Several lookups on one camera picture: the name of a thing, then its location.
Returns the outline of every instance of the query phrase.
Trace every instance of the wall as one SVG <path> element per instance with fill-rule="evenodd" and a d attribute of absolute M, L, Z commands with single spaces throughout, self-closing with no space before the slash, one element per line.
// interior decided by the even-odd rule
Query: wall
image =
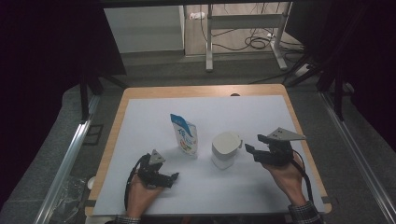
<path fill-rule="evenodd" d="M 106 8 L 120 53 L 184 49 L 182 7 Z"/>

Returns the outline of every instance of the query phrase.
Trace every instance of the black cable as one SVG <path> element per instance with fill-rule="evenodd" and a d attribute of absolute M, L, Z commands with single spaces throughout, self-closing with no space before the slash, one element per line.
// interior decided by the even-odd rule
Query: black cable
<path fill-rule="evenodd" d="M 294 167 L 303 176 L 303 178 L 305 180 L 305 184 L 306 184 L 306 190 L 308 191 L 308 198 L 313 203 L 314 202 L 314 197 L 312 196 L 311 181 L 309 180 L 309 176 L 306 174 L 305 170 L 297 163 L 297 161 L 291 160 L 290 162 L 291 162 L 291 164 L 294 165 Z"/>
<path fill-rule="evenodd" d="M 301 154 L 298 151 L 296 151 L 294 149 L 293 149 L 293 151 L 300 157 L 300 161 L 303 163 L 303 169 L 305 170 L 305 163 L 304 163 L 303 157 L 301 156 Z"/>
<path fill-rule="evenodd" d="M 289 72 L 285 75 L 285 78 L 283 79 L 283 81 L 282 81 L 281 84 L 282 84 L 282 85 L 285 85 L 286 80 L 289 78 L 289 74 L 295 72 L 296 69 L 297 69 L 298 67 L 300 67 L 300 66 L 303 64 L 303 62 L 304 62 L 306 59 L 308 59 L 309 57 L 310 57 L 310 54 L 309 54 L 308 52 L 306 52 L 306 53 L 303 55 L 303 57 L 301 57 L 301 58 L 297 61 L 297 63 L 295 63 L 294 66 L 293 66 L 293 67 L 289 70 Z"/>
<path fill-rule="evenodd" d="M 275 37 L 274 36 L 274 28 L 272 28 L 273 29 L 272 31 L 267 30 L 267 28 L 262 28 L 262 29 L 265 30 L 266 32 L 270 33 L 273 37 Z"/>
<path fill-rule="evenodd" d="M 289 43 L 289 42 L 285 42 L 285 41 L 282 41 L 282 40 L 280 42 L 282 42 L 284 44 L 288 44 L 288 45 L 300 45 L 300 46 L 303 45 L 303 44 L 297 44 L 297 43 Z"/>
<path fill-rule="evenodd" d="M 277 13 L 277 10 L 279 9 L 279 5 L 280 5 L 280 2 L 277 3 L 276 13 Z"/>
<path fill-rule="evenodd" d="M 259 6 L 259 4 L 258 4 L 258 3 L 256 3 L 256 6 L 254 6 L 254 8 L 258 8 L 258 6 Z M 253 9 L 251 9 L 251 11 L 250 11 L 250 14 L 253 12 L 254 8 L 253 8 Z"/>
<path fill-rule="evenodd" d="M 282 45 L 279 45 L 279 48 L 286 52 L 304 53 L 304 49 L 289 49 L 289 48 L 283 47 Z"/>
<path fill-rule="evenodd" d="M 206 39 L 206 36 L 205 36 L 205 32 L 204 32 L 204 26 L 202 25 L 202 17 L 201 17 L 200 19 L 201 19 L 201 31 L 202 31 L 202 35 L 204 36 L 204 39 L 205 39 L 205 41 L 207 42 L 207 39 Z M 226 31 L 226 32 L 221 33 L 221 34 L 218 34 L 218 35 L 227 34 L 227 33 L 230 33 L 231 31 L 234 31 L 234 30 L 237 30 L 237 29 L 229 30 L 229 31 Z M 244 47 L 242 47 L 241 49 L 230 49 L 230 48 L 227 48 L 227 47 L 222 46 L 222 45 L 219 45 L 219 44 L 212 44 L 212 45 L 213 45 L 213 46 L 218 46 L 218 47 L 221 47 L 221 48 L 225 48 L 225 49 L 228 49 L 228 50 L 238 51 L 238 50 L 242 50 L 242 49 L 247 49 L 248 47 L 252 47 L 253 49 L 265 49 L 265 47 L 267 47 L 268 44 L 269 44 L 270 41 L 271 41 L 271 39 L 267 39 L 267 38 L 259 37 L 259 36 L 254 36 L 254 35 L 255 35 L 255 32 L 251 33 L 251 36 L 249 36 L 249 37 L 247 37 L 247 38 L 245 39 L 245 44 L 246 44 L 246 45 L 245 45 Z M 255 46 L 254 44 L 257 44 L 257 43 L 263 44 L 263 46 L 261 46 L 261 47 Z"/>
<path fill-rule="evenodd" d="M 227 8 L 225 8 L 225 5 L 226 5 L 226 4 L 224 4 L 224 10 L 227 12 L 227 14 L 230 14 L 230 13 L 228 13 Z"/>
<path fill-rule="evenodd" d="M 289 52 L 289 53 L 285 53 L 284 57 L 285 59 L 290 62 L 290 63 L 297 63 L 298 61 L 292 61 L 290 58 L 288 58 L 289 54 L 303 54 L 302 52 Z"/>
<path fill-rule="evenodd" d="M 264 14 L 265 9 L 267 9 L 267 7 L 268 7 L 268 4 L 269 3 L 265 3 L 264 5 L 262 5 L 262 13 L 261 14 Z"/>
<path fill-rule="evenodd" d="M 129 195 L 129 188 L 131 187 L 131 182 L 132 182 L 132 178 L 134 177 L 135 173 L 136 173 L 136 169 L 137 166 L 140 164 L 140 162 L 143 160 L 145 156 L 142 156 L 136 163 L 136 165 L 134 166 L 134 168 L 132 169 L 131 173 L 129 174 L 128 180 L 126 181 L 126 187 L 125 187 L 125 194 L 124 194 L 124 205 L 125 205 L 125 209 L 128 209 L 128 195 Z"/>
<path fill-rule="evenodd" d="M 273 78 L 283 77 L 283 76 L 285 76 L 285 73 L 282 73 L 280 75 L 276 75 L 276 76 L 273 76 L 273 77 L 267 77 L 267 78 L 263 78 L 263 79 L 260 79 L 260 80 L 252 81 L 252 82 L 249 82 L 248 85 L 256 84 L 256 83 L 259 83 L 259 82 L 264 82 L 264 81 L 267 81 L 267 80 L 270 80 L 270 79 L 273 79 Z"/>
<path fill-rule="evenodd" d="M 225 32 L 223 32 L 223 33 L 216 34 L 216 35 L 212 35 L 212 36 L 215 37 L 215 36 L 218 36 L 218 35 L 225 35 L 225 34 L 227 34 L 227 33 L 230 33 L 230 32 L 232 32 L 232 31 L 235 31 L 235 30 L 238 30 L 238 29 L 232 29 L 232 30 L 225 31 Z"/>

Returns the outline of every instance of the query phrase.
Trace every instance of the white tabletop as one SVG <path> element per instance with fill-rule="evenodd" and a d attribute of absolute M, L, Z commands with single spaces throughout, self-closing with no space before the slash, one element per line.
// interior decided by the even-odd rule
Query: white tabletop
<path fill-rule="evenodd" d="M 170 114 L 180 115 L 197 126 L 196 160 L 177 147 Z M 174 186 L 147 210 L 147 215 L 288 213 L 288 198 L 270 174 L 254 162 L 245 146 L 238 149 L 234 165 L 226 170 L 217 168 L 210 159 L 212 140 L 219 133 L 237 132 L 244 143 L 268 150 L 257 140 L 257 134 L 267 135 L 278 127 L 295 132 L 281 95 L 130 100 L 93 214 L 125 212 L 126 179 L 137 160 L 154 148 L 166 158 L 160 173 L 180 175 Z M 305 159 L 300 142 L 291 144 Z M 306 172 L 313 180 L 309 166 Z M 316 181 L 311 184 L 315 205 L 324 212 Z"/>

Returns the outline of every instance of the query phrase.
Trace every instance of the blue label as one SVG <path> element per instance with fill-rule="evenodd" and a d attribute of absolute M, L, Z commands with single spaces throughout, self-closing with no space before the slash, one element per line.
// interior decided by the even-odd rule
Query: blue label
<path fill-rule="evenodd" d="M 187 134 L 192 137 L 192 134 L 190 133 L 189 125 L 187 124 L 186 120 L 184 120 L 181 116 L 174 114 L 171 114 L 171 120 L 173 123 L 177 124 L 178 126 L 182 127 L 184 130 L 186 130 Z"/>

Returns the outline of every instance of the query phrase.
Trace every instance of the sleeve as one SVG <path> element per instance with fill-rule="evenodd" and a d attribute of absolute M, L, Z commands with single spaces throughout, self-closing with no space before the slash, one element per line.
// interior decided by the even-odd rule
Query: sleeve
<path fill-rule="evenodd" d="M 116 216 L 113 224 L 140 224 L 140 218 L 131 218 L 126 216 Z"/>
<path fill-rule="evenodd" d="M 311 201 L 303 206 L 289 206 L 291 219 L 295 224 L 322 224 L 317 208 Z"/>

